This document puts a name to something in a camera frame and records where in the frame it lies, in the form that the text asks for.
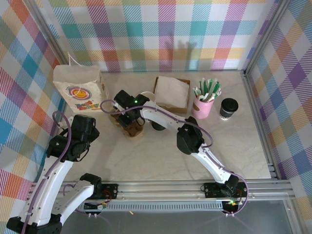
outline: printed logo on bag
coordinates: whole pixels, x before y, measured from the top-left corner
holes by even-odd
[[[78,100],[87,100],[92,97],[89,90],[78,86],[69,86],[66,90],[68,90],[69,95]]]
[[[80,111],[87,110],[87,109],[91,109],[91,110],[99,110],[100,109],[98,107],[99,103],[93,104],[91,101],[87,101],[86,103],[75,104],[75,105],[76,105],[77,109],[79,109]]]

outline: cardboard box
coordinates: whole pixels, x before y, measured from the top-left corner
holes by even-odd
[[[166,107],[166,106],[160,106],[161,108],[164,108],[165,110],[167,111],[170,111],[172,113],[180,113],[180,114],[186,114],[187,113],[187,107],[189,105],[189,99],[190,99],[190,88],[191,88],[191,81],[188,80],[188,79],[178,79],[184,83],[187,83],[189,85],[189,93],[188,93],[188,96],[187,96],[187,104],[186,104],[186,107],[185,108],[177,108],[177,107]],[[155,84],[154,84],[154,88],[153,88],[153,93],[155,93],[155,88],[156,88],[156,85],[157,85],[157,81],[158,81],[158,77],[156,77],[156,80],[155,80]]]

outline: cup lid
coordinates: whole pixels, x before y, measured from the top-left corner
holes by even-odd
[[[235,112],[238,110],[238,103],[235,99],[233,98],[226,98],[222,101],[221,103],[221,107],[225,110],[225,111],[229,111],[229,112]]]

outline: colorful swirl logo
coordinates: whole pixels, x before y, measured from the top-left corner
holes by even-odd
[[[69,95],[78,100],[87,100],[91,98],[92,94],[85,88],[79,88],[77,86],[69,86],[67,88]]]

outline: cup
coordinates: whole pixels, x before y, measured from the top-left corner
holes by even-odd
[[[143,96],[149,98],[149,99],[150,99],[151,101],[153,101],[153,102],[156,101],[156,96],[155,96],[155,94],[152,93],[152,92],[146,91],[146,92],[141,93],[141,95],[143,95]]]
[[[220,117],[223,120],[228,120],[237,110],[238,110],[237,101],[233,98],[226,98],[221,103]]]
[[[210,110],[214,104],[214,100],[210,102],[202,102],[194,97],[193,107],[192,107],[192,114],[195,118],[202,119],[206,118]]]

